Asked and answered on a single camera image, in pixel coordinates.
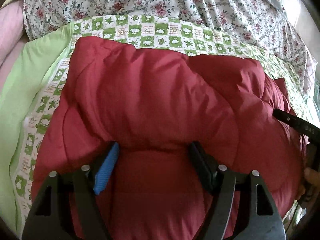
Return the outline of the person's right hand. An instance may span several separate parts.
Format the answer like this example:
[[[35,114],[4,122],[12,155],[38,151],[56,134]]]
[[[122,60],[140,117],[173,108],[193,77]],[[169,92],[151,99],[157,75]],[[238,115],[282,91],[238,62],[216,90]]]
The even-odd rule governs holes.
[[[319,187],[319,146],[307,144],[306,146],[306,169],[304,170],[304,193],[298,201],[301,208],[306,209],[312,202]]]

